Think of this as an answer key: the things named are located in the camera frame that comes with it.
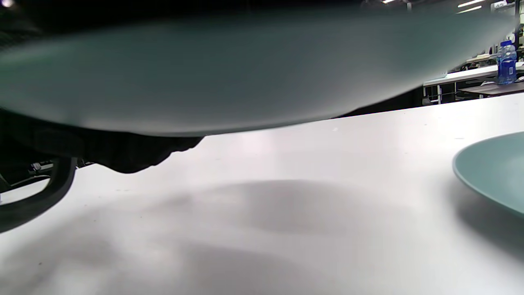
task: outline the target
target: table surface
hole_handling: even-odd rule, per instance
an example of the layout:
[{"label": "table surface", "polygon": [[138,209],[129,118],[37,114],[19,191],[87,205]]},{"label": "table surface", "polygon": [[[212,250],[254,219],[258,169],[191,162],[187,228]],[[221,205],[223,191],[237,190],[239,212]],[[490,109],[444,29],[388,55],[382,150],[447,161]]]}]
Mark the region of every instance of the table surface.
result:
[{"label": "table surface", "polygon": [[[524,70],[524,62],[518,62],[517,71]],[[489,76],[497,73],[497,66],[488,66],[479,69],[467,70],[462,72],[449,73],[446,77],[429,80],[423,83],[424,87],[435,86],[439,84],[454,83],[463,80],[469,80],[478,77]]]},{"label": "table surface", "polygon": [[210,136],[132,175],[83,168],[0,235],[0,294],[521,295],[524,219],[451,162],[522,118],[516,94]]},{"label": "table surface", "polygon": [[524,83],[513,83],[508,85],[498,85],[498,84],[487,84],[477,87],[469,87],[460,89],[460,91],[473,93],[473,94],[483,94],[490,96],[501,96],[505,94],[524,92]]}]

